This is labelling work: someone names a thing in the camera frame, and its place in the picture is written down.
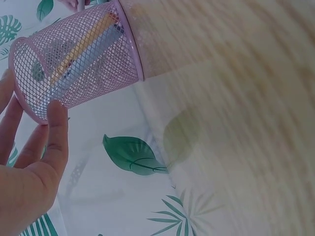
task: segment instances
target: leaf pattern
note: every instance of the leaf pattern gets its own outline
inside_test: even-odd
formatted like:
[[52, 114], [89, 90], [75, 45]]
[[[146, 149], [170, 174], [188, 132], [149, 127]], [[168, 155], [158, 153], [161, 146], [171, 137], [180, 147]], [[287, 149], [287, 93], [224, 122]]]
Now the leaf pattern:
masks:
[[58, 234], [48, 214], [44, 214], [28, 226], [20, 236], [58, 236]]
[[187, 209], [188, 219], [192, 224], [193, 235], [196, 235], [196, 229], [204, 235], [208, 235], [209, 228], [213, 230], [214, 227], [209, 221], [204, 219], [204, 215], [222, 208], [223, 205], [211, 207], [214, 194], [209, 195], [206, 194], [207, 192], [200, 194], [194, 201], [194, 193], [195, 191], [191, 190], [189, 194], [186, 194], [185, 189], [181, 193], [180, 201], [184, 204], [185, 209]]
[[0, 60], [6, 59], [9, 56], [9, 47], [0, 50]]
[[13, 149], [11, 151], [11, 154], [9, 156], [9, 159], [8, 159], [8, 162], [6, 165], [9, 167], [13, 167], [13, 165], [17, 159], [18, 159], [18, 150], [17, 150], [15, 142], [14, 142]]
[[167, 197], [171, 200], [172, 202], [168, 202], [164, 199], [162, 201], [164, 204], [172, 211], [157, 211], [154, 212], [155, 214], [160, 214], [163, 215], [164, 217], [171, 217], [171, 218], [148, 218], [148, 220], [155, 221], [155, 222], [160, 222], [160, 223], [171, 223], [171, 225], [168, 225], [167, 227], [157, 231], [156, 233], [152, 234], [151, 236], [154, 235], [159, 235], [161, 233], [164, 233], [165, 231], [168, 231], [174, 227], [177, 226], [176, 230], [176, 236], [180, 236], [181, 232], [184, 233], [184, 236], [189, 236], [190, 232], [192, 233], [193, 236], [196, 235], [194, 229], [192, 227], [191, 231], [189, 231], [189, 218], [185, 216], [185, 212], [183, 209], [183, 203], [181, 200], [175, 196], [167, 195]]
[[141, 176], [167, 174], [167, 168], [156, 160], [150, 146], [139, 138], [109, 138], [104, 135], [103, 146], [110, 159], [122, 170]]
[[37, 7], [37, 18], [39, 21], [42, 21], [53, 9], [54, 1], [53, 0], [42, 0]]
[[16, 38], [22, 24], [12, 15], [0, 17], [0, 45]]

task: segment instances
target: pen holder rim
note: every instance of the pen holder rim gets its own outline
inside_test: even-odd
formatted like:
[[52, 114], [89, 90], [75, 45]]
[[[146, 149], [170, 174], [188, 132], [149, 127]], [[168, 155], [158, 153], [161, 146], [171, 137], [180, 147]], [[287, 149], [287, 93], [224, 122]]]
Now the pen holder rim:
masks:
[[9, 52], [9, 56], [8, 56], [8, 68], [12, 71], [13, 76], [14, 76], [14, 93], [16, 98], [18, 99], [21, 107], [23, 108], [23, 110], [38, 124], [43, 124], [46, 125], [48, 124], [47, 120], [43, 120], [41, 118], [39, 118], [35, 112], [31, 109], [30, 105], [26, 102], [26, 99], [23, 95], [23, 93], [20, 90], [18, 81], [16, 80], [16, 74], [15, 74], [15, 70], [14, 70], [14, 53], [15, 53], [15, 49], [16, 49], [16, 45], [22, 41], [24, 41], [27, 44], [27, 39], [26, 37], [19, 37], [17, 38], [11, 45], [10, 47], [10, 52]]
[[141, 59], [140, 59], [140, 55], [139, 55], [139, 50], [137, 48], [132, 30], [130, 28], [129, 21], [127, 19], [125, 11], [124, 11], [122, 5], [120, 4], [119, 0], [113, 0], [113, 2], [114, 2], [114, 5], [116, 7], [116, 10], [118, 12], [118, 17], [124, 26], [126, 37], [128, 38], [128, 40], [131, 44], [131, 51], [132, 51], [134, 63], [136, 66], [138, 79], [139, 79], [139, 81], [144, 81], [144, 74], [143, 74], [142, 63], [141, 63]]

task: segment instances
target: teal leaf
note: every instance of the teal leaf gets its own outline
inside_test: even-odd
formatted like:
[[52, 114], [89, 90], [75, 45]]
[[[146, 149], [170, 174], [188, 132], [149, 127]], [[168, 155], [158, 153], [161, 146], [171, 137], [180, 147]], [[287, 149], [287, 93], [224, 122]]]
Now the teal leaf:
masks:
[[183, 203], [182, 203], [182, 201], [181, 201], [179, 198], [174, 197], [174, 196], [171, 196], [171, 195], [167, 195], [167, 196], [168, 196], [170, 199], [176, 201], [179, 205], [181, 205], [181, 206], [183, 207]]
[[53, 223], [51, 222], [51, 220], [50, 220], [48, 214], [44, 214], [44, 219], [45, 219], [45, 221], [46, 221], [46, 223], [47, 223], [47, 226], [48, 226], [48, 230], [49, 230], [49, 232], [50, 232], [50, 235], [51, 235], [51, 236], [58, 236], [57, 231], [56, 231], [56, 229], [55, 229]]
[[7, 43], [17, 36], [22, 24], [12, 15], [0, 17], [0, 45]]
[[51, 23], [51, 25], [54, 24], [54, 23], [56, 23], [56, 22], [59, 21], [60, 19], [61, 19], [61, 17], [59, 17], [57, 20], [55, 20], [53, 23]]
[[102, 4], [102, 3], [105, 3], [105, 2], [109, 2], [109, 0], [97, 0], [98, 4]]
[[186, 219], [186, 222], [185, 222], [185, 236], [188, 236], [189, 235], [189, 227], [188, 227], [188, 220]]
[[40, 62], [37, 59], [35, 59], [34, 64], [31, 68], [31, 76], [37, 82], [43, 81], [45, 79], [44, 70], [43, 70]]
[[90, 5], [89, 6], [95, 6], [95, 5], [97, 5], [98, 3], [97, 3], [97, 1], [96, 0], [92, 0], [92, 1], [90, 1]]
[[192, 236], [197, 236], [196, 231], [193, 229], [193, 227], [191, 227], [191, 231], [192, 231]]
[[24, 230], [20, 235], [26, 236], [58, 236], [57, 231], [52, 224], [48, 214], [42, 215], [34, 223], [32, 223], [26, 230]]
[[167, 230], [172, 229], [173, 227], [175, 227], [175, 226], [178, 225], [178, 224], [179, 224], [179, 222], [177, 222], [177, 223], [175, 223], [175, 224], [173, 224], [173, 225], [167, 226], [167, 227], [165, 227], [164, 229], [162, 229], [162, 230], [160, 230], [160, 231], [157, 231], [156, 233], [152, 234], [151, 236], [161, 234], [161, 233], [163, 233], [163, 232], [165, 232], [165, 231], [167, 231]]
[[46, 150], [47, 150], [47, 145], [45, 145], [45, 147], [44, 147], [43, 154], [41, 155], [41, 158], [43, 158], [43, 156], [44, 156]]
[[182, 225], [183, 225], [183, 222], [181, 222], [180, 225], [178, 226], [178, 229], [176, 231], [176, 236], [181, 236]]
[[186, 160], [196, 145], [200, 132], [197, 116], [196, 108], [188, 108], [174, 117], [165, 127], [163, 146], [168, 157], [169, 169]]
[[35, 235], [35, 229], [33, 227], [33, 224], [30, 225], [31, 235]]
[[37, 7], [37, 18], [39, 21], [42, 21], [53, 9], [54, 1], [53, 0], [42, 0]]
[[161, 223], [179, 223], [180, 220], [172, 220], [172, 219], [162, 219], [162, 218], [148, 218], [148, 220], [161, 222]]
[[162, 199], [162, 201], [167, 205], [173, 212], [178, 214], [179, 216], [186, 218], [185, 215], [183, 215], [176, 207], [174, 207], [171, 203], [168, 203], [166, 200]]
[[205, 210], [205, 211], [202, 211], [199, 213], [199, 215], [204, 215], [204, 214], [208, 214], [212, 211], [215, 211], [215, 210], [218, 210], [220, 209], [221, 207], [223, 207], [224, 205], [220, 205], [220, 206], [217, 206], [217, 207], [214, 207], [214, 208], [211, 208], [211, 209], [208, 209], [208, 210]]
[[35, 221], [35, 224], [38, 236], [42, 236], [38, 220]]
[[17, 150], [15, 143], [14, 143], [13, 152], [9, 156], [9, 159], [8, 159], [8, 162], [6, 165], [9, 167], [13, 167], [17, 159], [18, 159], [18, 150]]
[[169, 212], [169, 211], [157, 211], [156, 213], [158, 213], [158, 214], [164, 214], [164, 215], [169, 215], [169, 216], [174, 217], [174, 218], [177, 219], [177, 220], [181, 220], [180, 218], [178, 218], [176, 215], [174, 215], [173, 213], [171, 213], [171, 212]]
[[200, 212], [202, 209], [204, 209], [206, 206], [208, 206], [213, 197], [214, 197], [214, 193], [211, 194], [210, 197], [204, 201], [204, 203], [198, 208], [197, 212]]
[[141, 176], [167, 174], [167, 168], [156, 160], [150, 146], [139, 138], [109, 138], [104, 135], [103, 146], [110, 159], [122, 170]]
[[0, 60], [6, 59], [9, 56], [9, 49], [8, 48], [3, 48], [0, 51]]

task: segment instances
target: metal mesh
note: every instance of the metal mesh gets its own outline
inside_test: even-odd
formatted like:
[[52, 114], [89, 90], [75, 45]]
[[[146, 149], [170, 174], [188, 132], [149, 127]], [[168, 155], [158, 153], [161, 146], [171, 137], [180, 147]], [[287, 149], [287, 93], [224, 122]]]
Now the metal mesh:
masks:
[[51, 100], [71, 108], [137, 82], [131, 50], [116, 7], [107, 2], [17, 39], [9, 63], [18, 93], [47, 120]]

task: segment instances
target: green leaf print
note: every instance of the green leaf print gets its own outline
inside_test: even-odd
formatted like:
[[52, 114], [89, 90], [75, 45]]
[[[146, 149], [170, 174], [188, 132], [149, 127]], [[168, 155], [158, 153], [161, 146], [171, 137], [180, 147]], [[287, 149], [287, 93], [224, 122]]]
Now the green leaf print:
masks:
[[37, 18], [39, 21], [42, 21], [53, 9], [54, 1], [53, 0], [42, 0], [37, 7]]
[[0, 45], [7, 43], [17, 36], [22, 24], [12, 15], [0, 17]]
[[6, 59], [9, 56], [9, 47], [0, 50], [0, 60]]
[[17, 159], [18, 159], [18, 150], [17, 150], [15, 142], [14, 142], [13, 149], [11, 151], [11, 154], [9, 156], [9, 159], [8, 159], [8, 162], [6, 165], [9, 167], [13, 167], [13, 165]]
[[[164, 233], [165, 231], [168, 231], [174, 228], [175, 226], [177, 226], [176, 236], [180, 236], [181, 232], [184, 232], [184, 236], [189, 236], [189, 219], [185, 216], [183, 203], [181, 202], [179, 198], [175, 196], [167, 195], [167, 197], [173, 200], [173, 202], [168, 202], [164, 199], [162, 199], [162, 201], [172, 212], [166, 211], [166, 210], [157, 211], [155, 212], [156, 214], [159, 214], [160, 216], [162, 215], [163, 217], [167, 217], [167, 218], [148, 218], [148, 220], [160, 222], [160, 223], [168, 223], [171, 225], [168, 225], [162, 230], [157, 231], [151, 236]], [[193, 228], [191, 228], [191, 232], [193, 236], [196, 235]]]
[[167, 168], [156, 160], [150, 146], [139, 138], [104, 135], [103, 145], [114, 164], [125, 171], [141, 176], [167, 174]]
[[211, 230], [214, 229], [212, 224], [204, 219], [206, 214], [209, 214], [215, 210], [223, 207], [223, 205], [210, 206], [213, 205], [214, 194], [209, 195], [208, 192], [200, 194], [197, 198], [195, 197], [195, 191], [190, 190], [186, 194], [186, 190], [181, 193], [180, 200], [184, 204], [187, 210], [188, 219], [191, 222], [192, 233], [196, 235], [196, 229], [202, 232], [204, 235], [208, 235]]
[[58, 236], [58, 234], [48, 214], [44, 214], [28, 226], [20, 236]]
[[182, 111], [164, 130], [163, 145], [168, 156], [169, 169], [186, 160], [196, 145], [200, 131], [197, 112], [196, 108]]

